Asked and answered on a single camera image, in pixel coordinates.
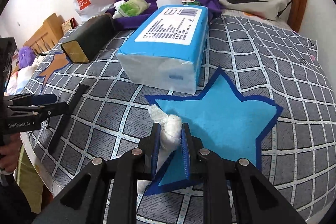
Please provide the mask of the person's left hand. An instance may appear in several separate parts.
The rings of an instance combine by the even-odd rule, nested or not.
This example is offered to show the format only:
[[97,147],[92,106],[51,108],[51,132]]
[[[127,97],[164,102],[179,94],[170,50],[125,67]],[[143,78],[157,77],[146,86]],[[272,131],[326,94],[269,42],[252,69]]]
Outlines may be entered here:
[[21,145],[21,134],[11,134],[9,144],[1,147],[1,169],[8,173],[14,172],[18,166]]

